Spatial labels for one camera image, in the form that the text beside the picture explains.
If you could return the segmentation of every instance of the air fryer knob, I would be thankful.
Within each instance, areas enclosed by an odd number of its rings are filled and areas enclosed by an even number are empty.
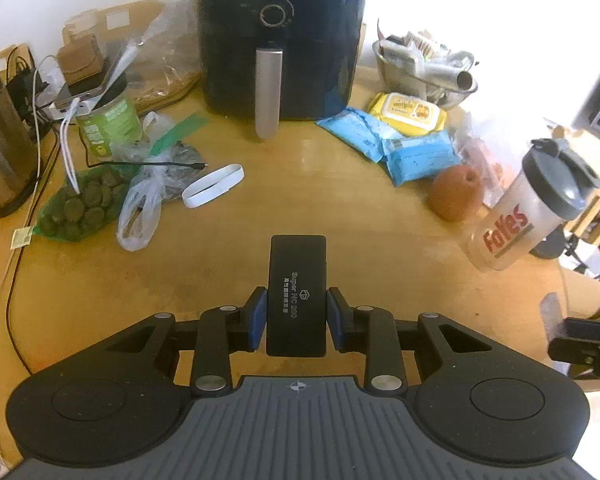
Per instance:
[[[260,9],[260,22],[269,28],[281,27],[286,22],[286,10],[279,4],[265,5]]]

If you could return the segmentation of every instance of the green plastic bag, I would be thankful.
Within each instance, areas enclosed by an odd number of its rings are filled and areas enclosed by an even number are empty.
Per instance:
[[[38,214],[34,234],[61,242],[79,242],[118,219],[137,166],[106,165],[77,174],[80,195],[68,182]]]

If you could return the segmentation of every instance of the white cable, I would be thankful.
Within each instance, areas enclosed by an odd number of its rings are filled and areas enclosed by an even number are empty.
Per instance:
[[[77,194],[80,194],[80,187],[78,186],[78,178],[75,174],[74,160],[72,159],[71,149],[69,148],[68,131],[69,123],[74,117],[79,104],[80,98],[78,97],[74,98],[74,100],[71,101],[69,110],[67,111],[66,115],[64,116],[64,119],[62,120],[62,124],[60,124],[60,148],[62,149],[62,161],[64,162],[64,170],[66,171],[66,176],[69,179],[69,183],[74,188],[74,191]]]
[[[229,164],[209,173],[182,192],[182,201],[187,207],[200,207],[229,191],[244,178],[240,164]]]

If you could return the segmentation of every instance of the black power bank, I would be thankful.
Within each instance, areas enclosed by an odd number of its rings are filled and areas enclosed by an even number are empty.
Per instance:
[[[327,238],[276,235],[271,239],[267,354],[324,357]]]

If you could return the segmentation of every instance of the blue wet wipes pack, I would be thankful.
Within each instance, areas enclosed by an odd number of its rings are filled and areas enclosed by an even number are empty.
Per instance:
[[[382,145],[394,186],[435,176],[449,166],[462,164],[444,130],[423,137],[404,137],[396,132],[395,136],[383,139]]]
[[[336,116],[321,119],[316,124],[374,162],[380,162],[384,157],[382,138],[395,132],[388,124],[351,107],[345,108]]]

